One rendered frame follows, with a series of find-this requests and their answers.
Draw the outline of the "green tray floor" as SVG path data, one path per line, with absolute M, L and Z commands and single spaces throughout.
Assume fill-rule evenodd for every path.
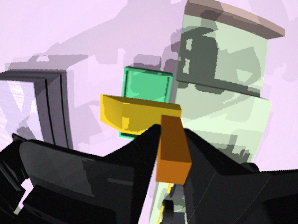
M 128 71 L 126 97 L 165 103 L 169 77 Z

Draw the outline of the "small blue trolley with black wheels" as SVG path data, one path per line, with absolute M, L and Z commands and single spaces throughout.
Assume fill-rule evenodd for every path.
M 250 172 L 259 172 L 258 165 L 254 163 L 242 163 L 243 168 L 249 169 Z M 169 184 L 169 197 L 182 198 L 184 197 L 184 188 L 182 184 Z M 164 200 L 161 205 L 160 217 L 158 224 L 185 224 L 184 212 L 174 212 L 173 200 Z

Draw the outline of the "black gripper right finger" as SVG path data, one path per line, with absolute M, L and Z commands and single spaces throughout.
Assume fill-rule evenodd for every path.
M 188 224 L 242 224 L 262 201 L 298 193 L 298 169 L 250 172 L 184 127 L 192 159 L 184 188 Z

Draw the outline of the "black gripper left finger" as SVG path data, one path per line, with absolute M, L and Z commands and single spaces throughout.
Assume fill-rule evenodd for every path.
M 110 208 L 116 212 L 117 224 L 138 224 L 160 136 L 161 125 L 154 124 L 104 157 L 32 139 L 20 144 L 19 153 L 33 188 L 37 184 Z

